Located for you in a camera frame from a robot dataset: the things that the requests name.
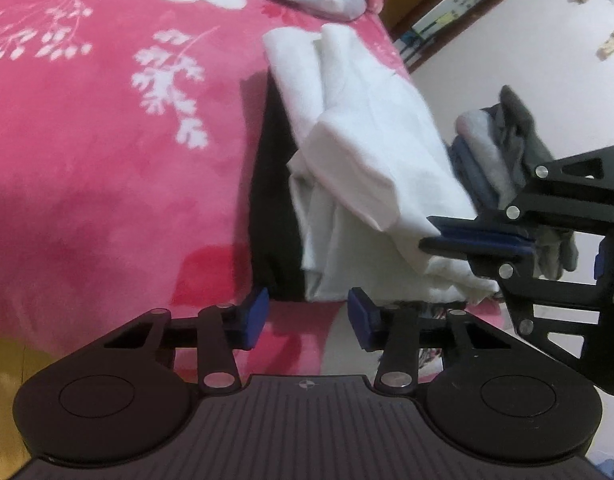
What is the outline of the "white shirt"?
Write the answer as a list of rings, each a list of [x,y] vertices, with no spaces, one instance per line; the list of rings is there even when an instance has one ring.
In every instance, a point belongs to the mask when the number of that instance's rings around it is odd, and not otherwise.
[[[282,27],[264,48],[296,144],[287,164],[310,301],[477,302],[497,291],[422,252],[435,216],[474,219],[421,93],[350,27]]]

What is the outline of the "folded grey clothes stack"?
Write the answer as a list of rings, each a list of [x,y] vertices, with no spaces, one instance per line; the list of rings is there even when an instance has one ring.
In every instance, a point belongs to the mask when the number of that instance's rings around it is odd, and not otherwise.
[[[477,211],[504,209],[553,155],[539,138],[535,118],[504,86],[499,102],[456,118],[448,146],[453,172]]]

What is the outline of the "pink floral bed sheet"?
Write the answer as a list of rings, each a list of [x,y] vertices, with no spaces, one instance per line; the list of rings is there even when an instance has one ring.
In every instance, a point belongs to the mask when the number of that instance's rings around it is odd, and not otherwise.
[[[242,299],[264,36],[326,24],[273,0],[0,0],[0,335],[64,356]],[[408,78],[378,13],[339,25]],[[271,299],[242,374],[320,370],[345,298]]]

